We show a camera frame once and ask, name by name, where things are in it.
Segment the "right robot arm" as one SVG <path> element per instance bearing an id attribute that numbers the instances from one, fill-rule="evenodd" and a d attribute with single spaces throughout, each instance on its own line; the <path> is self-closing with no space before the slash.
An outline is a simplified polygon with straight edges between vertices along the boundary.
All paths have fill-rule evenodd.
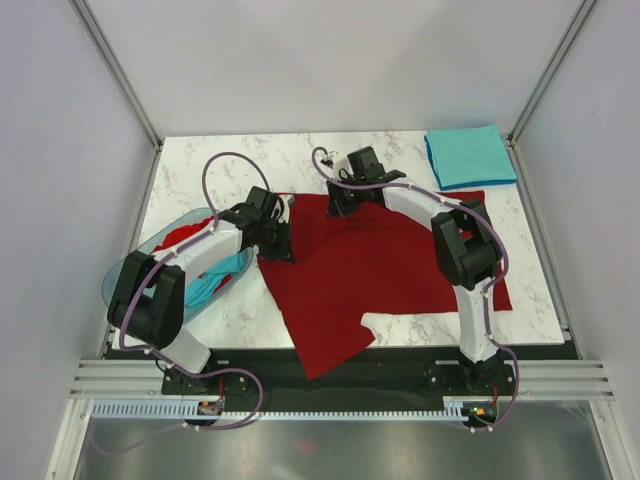
<path id="1" fill-rule="evenodd" d="M 316 147 L 311 161 L 324 174 L 328 211 L 345 217 L 365 202 L 402 214 L 429 230 L 436 264 L 453 287 L 460 324 L 459 365 L 455 378 L 468 393 L 491 389 L 515 395 L 519 387 L 518 364 L 509 347 L 491 329 L 493 293 L 509 270 L 504 243 L 491 225 L 485 204 L 458 202 L 412 182 L 399 170 L 386 170 L 372 147 L 344 158 Z"/>

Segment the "red t-shirt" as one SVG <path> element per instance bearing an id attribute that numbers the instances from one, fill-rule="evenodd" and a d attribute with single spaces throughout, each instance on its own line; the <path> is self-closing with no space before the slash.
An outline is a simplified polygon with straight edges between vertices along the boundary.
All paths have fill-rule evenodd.
<path id="1" fill-rule="evenodd" d="M 436 264 L 429 230 L 368 202 L 328 217 L 329 196 L 298 194 L 289 217 L 293 264 L 258 265 L 308 379 L 361 353 L 374 340 L 368 313 L 456 313 L 453 287 Z"/>

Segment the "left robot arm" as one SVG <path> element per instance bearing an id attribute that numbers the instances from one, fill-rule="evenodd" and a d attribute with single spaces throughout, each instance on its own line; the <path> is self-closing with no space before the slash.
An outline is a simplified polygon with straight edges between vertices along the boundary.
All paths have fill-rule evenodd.
<path id="1" fill-rule="evenodd" d="M 228 377 L 252 378 L 220 364 L 187 324 L 244 274 L 253 255 L 293 263 L 293 204 L 289 195 L 254 186 L 226 210 L 183 214 L 106 275 L 103 298 L 107 320 L 120 332 L 119 347 L 164 363 L 163 394 L 220 393 Z"/>

